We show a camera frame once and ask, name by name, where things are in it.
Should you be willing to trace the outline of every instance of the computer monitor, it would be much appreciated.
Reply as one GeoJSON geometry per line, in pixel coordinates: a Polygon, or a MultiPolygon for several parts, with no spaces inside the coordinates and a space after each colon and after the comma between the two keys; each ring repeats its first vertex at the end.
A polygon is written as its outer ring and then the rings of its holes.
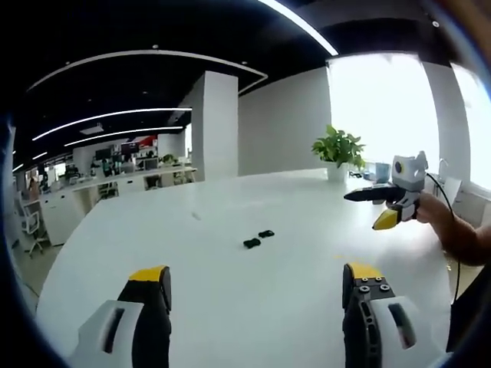
{"type": "Polygon", "coordinates": [[[111,156],[110,148],[99,149],[95,151],[95,159],[109,159],[111,156]]]}
{"type": "Polygon", "coordinates": [[[158,159],[155,157],[155,158],[151,158],[151,159],[145,159],[145,170],[153,170],[153,169],[157,169],[159,164],[158,164],[158,159]]]}
{"type": "Polygon", "coordinates": [[[131,153],[138,153],[140,151],[140,147],[138,146],[138,142],[129,142],[121,144],[121,154],[129,155],[131,153]]]}

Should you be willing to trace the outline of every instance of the white flower pot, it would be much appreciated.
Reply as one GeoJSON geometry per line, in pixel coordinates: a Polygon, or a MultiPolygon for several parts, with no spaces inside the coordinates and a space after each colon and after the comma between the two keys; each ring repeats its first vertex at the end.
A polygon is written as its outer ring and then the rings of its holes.
{"type": "Polygon", "coordinates": [[[348,164],[342,163],[339,168],[336,163],[327,163],[329,182],[346,182],[348,178],[348,164]]]}

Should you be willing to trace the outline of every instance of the green leaves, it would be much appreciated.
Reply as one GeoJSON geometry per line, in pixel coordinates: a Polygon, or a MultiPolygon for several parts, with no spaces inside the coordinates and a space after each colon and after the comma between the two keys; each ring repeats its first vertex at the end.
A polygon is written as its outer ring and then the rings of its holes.
{"type": "Polygon", "coordinates": [[[312,152],[322,161],[333,162],[339,167],[342,163],[351,163],[358,168],[364,167],[361,158],[364,144],[357,144],[361,137],[355,137],[343,130],[336,130],[332,125],[326,127],[327,137],[317,138],[312,144],[312,152]]]}
{"type": "Polygon", "coordinates": [[[338,134],[336,129],[330,124],[328,125],[328,127],[326,129],[326,133],[328,134],[328,136],[335,136],[336,134],[338,134]]]}

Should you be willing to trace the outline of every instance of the white wall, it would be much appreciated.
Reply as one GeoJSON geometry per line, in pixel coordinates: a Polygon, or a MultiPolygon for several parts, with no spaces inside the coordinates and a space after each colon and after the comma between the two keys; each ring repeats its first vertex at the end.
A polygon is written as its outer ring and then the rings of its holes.
{"type": "Polygon", "coordinates": [[[470,138],[459,84],[451,67],[427,62],[422,64],[437,112],[440,158],[449,164],[448,168],[441,165],[440,175],[452,176],[467,183],[470,180],[470,138]]]}
{"type": "Polygon", "coordinates": [[[157,136],[157,151],[159,157],[171,153],[175,157],[184,155],[184,132],[180,134],[159,134],[157,136]]]}
{"type": "Polygon", "coordinates": [[[325,166],[311,145],[331,123],[327,68],[239,98],[239,175],[325,166]]]}
{"type": "Polygon", "coordinates": [[[191,113],[191,124],[193,125],[191,141],[193,142],[193,166],[198,169],[195,174],[197,181],[205,179],[203,150],[204,94],[205,74],[194,84],[193,89],[183,101],[184,104],[193,107],[193,112],[191,113]]]}
{"type": "Polygon", "coordinates": [[[237,95],[237,77],[206,71],[183,101],[193,107],[193,166],[198,181],[238,175],[237,95]]]}

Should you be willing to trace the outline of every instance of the small black block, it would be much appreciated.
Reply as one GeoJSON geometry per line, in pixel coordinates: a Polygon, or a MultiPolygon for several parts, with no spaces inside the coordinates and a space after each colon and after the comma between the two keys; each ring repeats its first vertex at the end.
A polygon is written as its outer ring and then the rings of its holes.
{"type": "Polygon", "coordinates": [[[248,249],[257,247],[258,245],[261,245],[261,241],[257,238],[244,241],[244,246],[246,246],[248,249]]]}
{"type": "Polygon", "coordinates": [[[273,236],[275,233],[272,232],[271,230],[266,230],[265,232],[260,232],[259,237],[260,238],[269,238],[270,236],[273,236]]]}

